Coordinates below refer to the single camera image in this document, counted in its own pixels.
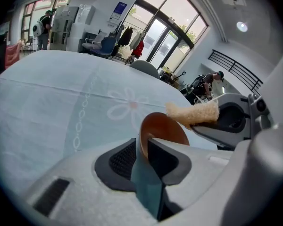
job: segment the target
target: white chair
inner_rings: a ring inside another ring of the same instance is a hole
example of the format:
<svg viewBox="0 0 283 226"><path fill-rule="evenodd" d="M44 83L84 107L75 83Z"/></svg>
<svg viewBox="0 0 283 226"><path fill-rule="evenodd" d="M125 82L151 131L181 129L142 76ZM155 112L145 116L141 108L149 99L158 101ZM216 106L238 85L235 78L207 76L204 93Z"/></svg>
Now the white chair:
<svg viewBox="0 0 283 226"><path fill-rule="evenodd" d="M144 60L136 60L129 67L142 71L148 75L151 75L157 79L159 79L159 74L157 69L151 65L149 62Z"/></svg>
<svg viewBox="0 0 283 226"><path fill-rule="evenodd" d="M85 43L82 43L85 49L101 49L101 41L106 37L107 33L100 32L95 39L85 39Z"/></svg>

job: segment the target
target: light blue tablecloth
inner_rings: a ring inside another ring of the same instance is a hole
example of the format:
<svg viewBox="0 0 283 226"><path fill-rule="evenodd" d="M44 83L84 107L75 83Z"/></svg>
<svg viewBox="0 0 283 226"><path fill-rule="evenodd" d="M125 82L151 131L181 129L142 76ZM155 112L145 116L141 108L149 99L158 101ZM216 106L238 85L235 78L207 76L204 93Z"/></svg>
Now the light blue tablecloth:
<svg viewBox="0 0 283 226"><path fill-rule="evenodd" d="M190 106L175 88L103 58L38 51L0 76L0 174L23 193L62 158L136 137L143 118L165 102ZM190 145L216 145L184 129Z"/></svg>

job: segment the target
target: poster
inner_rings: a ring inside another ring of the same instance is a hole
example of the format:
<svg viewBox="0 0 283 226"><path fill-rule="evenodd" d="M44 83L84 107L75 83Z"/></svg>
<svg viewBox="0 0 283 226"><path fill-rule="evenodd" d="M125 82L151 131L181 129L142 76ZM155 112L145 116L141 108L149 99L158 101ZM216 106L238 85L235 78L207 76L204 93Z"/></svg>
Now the poster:
<svg viewBox="0 0 283 226"><path fill-rule="evenodd" d="M127 4L123 2L119 2L118 5L115 7L111 17L118 20L121 17L121 14L123 13L126 7L127 7Z"/></svg>

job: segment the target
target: backpack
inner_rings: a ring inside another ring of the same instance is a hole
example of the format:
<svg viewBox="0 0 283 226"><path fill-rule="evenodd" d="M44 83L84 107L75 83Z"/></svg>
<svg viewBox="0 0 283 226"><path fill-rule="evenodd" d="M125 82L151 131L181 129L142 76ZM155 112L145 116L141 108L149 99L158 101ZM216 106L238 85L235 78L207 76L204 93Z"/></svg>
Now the backpack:
<svg viewBox="0 0 283 226"><path fill-rule="evenodd" d="M205 77L206 77L206 75L204 75L204 74L198 75L198 77L191 84L191 87L194 87L194 88L200 87L202 85L202 82L203 82Z"/></svg>
<svg viewBox="0 0 283 226"><path fill-rule="evenodd" d="M33 36L35 38L40 36L44 32L44 26L43 26L43 23L42 23L43 19L38 20L37 23L33 26Z"/></svg>

